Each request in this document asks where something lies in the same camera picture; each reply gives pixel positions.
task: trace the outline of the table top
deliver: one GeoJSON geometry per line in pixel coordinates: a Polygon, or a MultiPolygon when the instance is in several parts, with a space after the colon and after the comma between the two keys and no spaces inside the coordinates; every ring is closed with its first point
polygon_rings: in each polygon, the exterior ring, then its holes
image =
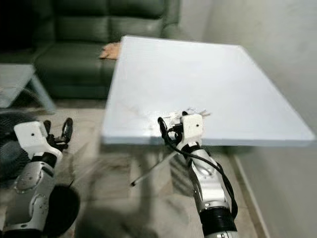
{"type": "Polygon", "coordinates": [[[34,73],[30,64],[0,64],[0,108],[7,108],[20,94],[34,73]]]}
{"type": "Polygon", "coordinates": [[[106,104],[106,144],[163,144],[157,118],[207,110],[204,145],[306,146],[298,113],[238,45],[125,36],[106,104]]]}

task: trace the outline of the metal table leg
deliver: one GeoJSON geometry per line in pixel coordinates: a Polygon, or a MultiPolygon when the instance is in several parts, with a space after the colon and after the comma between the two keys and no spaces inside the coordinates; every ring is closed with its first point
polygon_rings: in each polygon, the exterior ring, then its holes
{"type": "Polygon", "coordinates": [[[30,81],[30,85],[39,97],[39,100],[42,103],[45,110],[49,114],[54,114],[56,112],[55,104],[52,101],[51,97],[48,95],[47,91],[43,87],[42,83],[40,82],[36,74],[33,74],[30,81]]]}

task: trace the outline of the coffee table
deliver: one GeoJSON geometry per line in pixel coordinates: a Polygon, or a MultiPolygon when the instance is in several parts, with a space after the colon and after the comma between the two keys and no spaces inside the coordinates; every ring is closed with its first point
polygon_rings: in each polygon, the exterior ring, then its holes
{"type": "Polygon", "coordinates": [[[55,112],[55,105],[30,64],[0,64],[0,108],[7,108],[30,83],[35,97],[48,113],[55,112]]]}
{"type": "Polygon", "coordinates": [[[103,143],[163,143],[157,118],[188,108],[211,114],[204,145],[306,146],[315,140],[241,46],[123,37],[103,143]]]}

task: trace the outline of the sofa armrest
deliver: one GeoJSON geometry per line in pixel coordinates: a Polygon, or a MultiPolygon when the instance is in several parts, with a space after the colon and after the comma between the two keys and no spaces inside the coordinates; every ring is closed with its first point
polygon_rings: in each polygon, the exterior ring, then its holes
{"type": "Polygon", "coordinates": [[[172,40],[193,40],[186,32],[180,29],[177,24],[170,24],[165,26],[162,31],[162,37],[172,40]]]}

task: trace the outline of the black cable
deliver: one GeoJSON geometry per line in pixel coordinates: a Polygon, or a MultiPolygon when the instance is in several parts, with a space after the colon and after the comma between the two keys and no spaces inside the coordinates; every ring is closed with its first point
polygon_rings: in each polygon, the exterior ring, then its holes
{"type": "Polygon", "coordinates": [[[198,160],[201,160],[205,163],[207,163],[208,165],[212,166],[215,170],[217,170],[221,176],[222,176],[222,179],[223,179],[223,183],[225,185],[225,188],[227,189],[228,191],[228,194],[231,198],[231,213],[232,213],[232,216],[233,218],[235,219],[237,214],[238,214],[238,205],[237,205],[237,202],[234,198],[234,191],[233,191],[233,188],[232,188],[232,185],[228,179],[228,177],[226,176],[226,174],[224,173],[223,169],[222,169],[222,166],[217,163],[217,166],[215,164],[213,164],[212,162],[210,162],[209,160],[206,160],[205,158],[203,157],[200,157],[198,155],[193,155],[193,154],[190,154],[188,152],[185,152],[185,151],[182,151],[182,150],[179,150],[177,149],[177,147],[175,145],[173,145],[171,139],[169,138],[168,136],[168,133],[169,132],[172,132],[173,129],[170,128],[166,133],[165,133],[165,141],[167,142],[167,144],[173,149],[175,150],[176,152],[184,155],[184,156],[188,156],[188,157],[192,157],[192,158],[196,158],[198,160]]]}

